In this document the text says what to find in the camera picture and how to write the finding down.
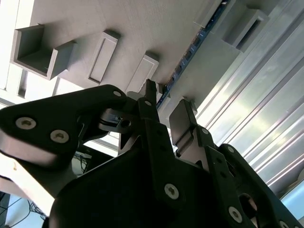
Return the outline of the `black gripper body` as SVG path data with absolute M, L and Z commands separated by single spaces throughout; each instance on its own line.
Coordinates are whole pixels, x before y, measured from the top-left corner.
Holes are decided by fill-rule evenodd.
M 203 169 L 201 145 L 190 146 L 175 158 L 174 187 L 179 209 L 156 199 L 148 159 L 132 150 L 65 186 L 48 219 L 51 228 L 235 228 L 228 208 L 219 204 L 211 174 Z

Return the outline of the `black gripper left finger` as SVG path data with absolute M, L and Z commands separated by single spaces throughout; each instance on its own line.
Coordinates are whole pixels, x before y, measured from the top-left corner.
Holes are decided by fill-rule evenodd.
M 119 133 L 119 155 L 81 177 L 72 159 L 84 143 Z M 6 107 L 0 112 L 0 173 L 41 209 L 73 196 L 113 194 L 106 186 L 136 185 L 170 205 L 164 193 L 174 180 L 175 156 L 156 110 L 156 84 L 147 80 L 137 99 L 113 85 Z

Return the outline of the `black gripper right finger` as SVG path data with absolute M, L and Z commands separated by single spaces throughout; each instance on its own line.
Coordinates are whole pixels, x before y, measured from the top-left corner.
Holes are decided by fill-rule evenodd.
M 183 178 L 190 228 L 299 228 L 300 222 L 241 154 L 217 146 L 197 124 L 191 105 L 181 100 L 169 117 Z

